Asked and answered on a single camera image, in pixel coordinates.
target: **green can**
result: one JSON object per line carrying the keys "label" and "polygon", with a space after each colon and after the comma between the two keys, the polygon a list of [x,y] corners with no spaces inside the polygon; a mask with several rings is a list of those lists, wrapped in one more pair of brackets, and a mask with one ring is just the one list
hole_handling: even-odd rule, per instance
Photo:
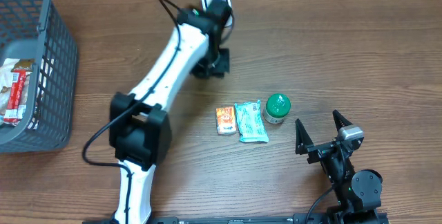
{"label": "green can", "polygon": [[275,93],[267,100],[262,115],[269,123],[279,124],[284,121],[287,114],[289,114],[290,108],[291,103],[289,98],[282,93]]}

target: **silver metal part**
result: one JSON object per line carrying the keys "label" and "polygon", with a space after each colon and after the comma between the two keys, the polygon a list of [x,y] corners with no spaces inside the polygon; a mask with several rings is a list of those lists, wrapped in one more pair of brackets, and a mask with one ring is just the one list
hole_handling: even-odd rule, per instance
{"label": "silver metal part", "polygon": [[339,140],[356,140],[364,138],[364,131],[355,124],[343,127],[338,131]]}

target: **basket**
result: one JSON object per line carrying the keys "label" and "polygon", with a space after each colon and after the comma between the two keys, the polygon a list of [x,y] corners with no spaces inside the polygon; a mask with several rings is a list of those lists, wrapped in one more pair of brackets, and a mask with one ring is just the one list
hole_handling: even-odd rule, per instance
{"label": "basket", "polygon": [[34,59],[17,126],[0,125],[0,152],[47,151],[68,144],[78,69],[77,45],[52,0],[0,0],[0,66]]}

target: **green lid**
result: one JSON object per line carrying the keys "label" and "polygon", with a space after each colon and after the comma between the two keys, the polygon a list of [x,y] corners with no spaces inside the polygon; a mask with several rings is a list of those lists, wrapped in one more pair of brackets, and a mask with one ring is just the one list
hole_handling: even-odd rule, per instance
{"label": "green lid", "polygon": [[267,100],[265,108],[271,117],[283,118],[289,113],[291,104],[287,96],[275,93]]}

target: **wooden surface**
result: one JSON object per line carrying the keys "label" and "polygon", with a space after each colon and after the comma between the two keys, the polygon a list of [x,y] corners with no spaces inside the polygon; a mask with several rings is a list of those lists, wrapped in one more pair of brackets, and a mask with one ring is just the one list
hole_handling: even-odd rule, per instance
{"label": "wooden surface", "polygon": [[[179,6],[198,0],[172,0]],[[335,135],[332,111],[365,130],[356,170],[384,178],[391,223],[440,223],[442,0],[232,0],[237,25],[223,80],[188,79],[171,111],[174,140],[155,173],[156,214],[266,216],[306,212],[328,187],[295,154],[296,118],[312,139]],[[117,207],[119,171],[81,160],[116,91],[152,67],[172,23],[157,0],[55,0],[80,65],[73,135],[62,151],[0,155],[0,223],[80,223]],[[293,108],[268,144],[217,136],[215,107],[287,94]],[[104,134],[89,156],[115,161]],[[334,196],[317,211],[335,204]]]}

